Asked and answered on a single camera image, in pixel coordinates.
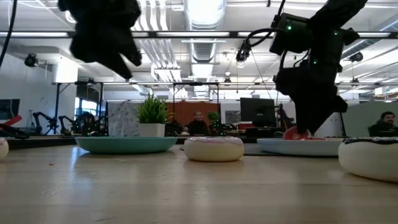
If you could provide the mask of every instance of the ceiling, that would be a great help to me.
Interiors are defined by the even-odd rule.
[[[19,1],[16,23],[14,31],[73,31],[74,24],[68,22],[64,12],[57,9],[56,1],[30,0]],[[272,1],[271,7],[265,7],[266,1],[258,0],[227,0],[226,12],[224,15],[223,30],[255,30],[269,27],[272,19],[280,4],[280,1]],[[326,0],[288,0],[284,12],[303,17],[311,17]],[[186,30],[185,15],[182,0],[169,0],[167,4],[167,26],[170,30]],[[0,0],[0,31],[8,29],[8,17],[11,2]],[[366,7],[360,11],[343,28],[352,27],[356,31],[380,31],[386,21],[398,21],[398,2],[396,0],[369,0]],[[182,78],[192,77],[191,57],[189,45],[182,43],[186,39],[172,39],[171,44],[181,68]],[[253,55],[246,60],[246,66],[238,68],[234,60],[237,48],[241,45],[241,39],[226,39],[218,44],[216,59],[209,82],[222,82],[225,73],[230,72],[232,82],[261,82],[272,81],[272,76],[276,75],[279,69],[280,57],[269,52],[271,39],[253,48]],[[360,40],[346,49],[362,44]],[[69,54],[70,39],[40,39],[40,38],[19,38],[12,39],[11,45],[17,47],[56,47],[62,52]],[[361,77],[364,74],[375,72],[375,74],[365,76],[361,82],[396,82],[398,79],[398,41],[397,39],[381,40],[375,44],[361,49],[364,55],[362,62],[351,64],[342,61],[343,72],[338,75],[339,81],[349,81],[353,77]],[[291,67],[298,59],[303,57],[299,54],[287,54],[285,67]],[[97,63],[81,65],[79,70],[80,77],[93,77],[102,82],[114,81],[114,73]],[[151,82],[150,75],[151,61],[143,52],[143,64],[135,67],[129,64],[136,81]],[[377,72],[381,68],[386,68],[382,72]],[[115,90],[124,90],[126,87],[113,87]],[[351,93],[366,93],[375,89],[374,86],[365,86],[351,90]]]

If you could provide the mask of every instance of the black cable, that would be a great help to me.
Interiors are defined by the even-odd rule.
[[[287,50],[285,50],[282,54],[282,58],[280,59],[279,70],[282,70],[284,67],[284,62],[286,58]]]
[[[6,56],[8,43],[10,42],[12,30],[14,28],[15,16],[17,14],[17,4],[18,4],[18,0],[14,0],[12,3],[12,14],[11,14],[11,19],[10,19],[10,26],[8,28],[7,37],[6,37],[6,40],[4,41],[4,45],[2,47],[1,55],[0,55],[0,69],[1,69],[2,62]]]
[[[296,67],[296,64],[301,62],[302,60],[304,60],[305,57],[308,56],[309,53],[310,53],[310,50],[308,50],[307,53],[305,53],[304,57],[302,57],[300,60],[294,62],[293,67]]]
[[[283,8],[284,8],[285,2],[286,2],[286,0],[282,0],[282,2],[280,3],[279,9],[278,9],[278,15],[277,15],[277,17],[279,17],[279,16],[282,14],[282,10],[283,10]],[[265,40],[272,34],[272,32],[274,32],[274,31],[276,31],[276,30],[277,30],[277,29],[270,29],[270,28],[255,30],[255,31],[251,32],[251,33],[248,35],[248,37],[247,37],[246,40],[245,40],[245,43],[246,43],[248,46],[250,46],[250,47],[255,47],[255,46],[261,44],[263,41],[265,41]],[[259,39],[257,42],[255,42],[255,43],[253,43],[253,44],[250,43],[250,39],[251,39],[254,35],[260,34],[260,33],[263,33],[263,32],[268,32],[268,34],[266,34],[264,37],[262,37],[261,39]]]

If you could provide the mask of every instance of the black monitor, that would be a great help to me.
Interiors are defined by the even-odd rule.
[[[276,126],[274,100],[241,98],[241,121],[251,121],[257,127]]]

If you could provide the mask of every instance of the wooden table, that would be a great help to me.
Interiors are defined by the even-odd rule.
[[[347,174],[337,159],[23,149],[0,162],[0,223],[398,223],[398,185]]]

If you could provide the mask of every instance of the frosted donut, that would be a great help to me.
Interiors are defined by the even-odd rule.
[[[8,143],[4,138],[0,138],[0,159],[3,159],[8,154]]]
[[[242,158],[244,146],[239,138],[189,138],[184,153],[194,161],[230,162]]]
[[[338,149],[340,165],[370,179],[398,182],[398,138],[349,138]]]

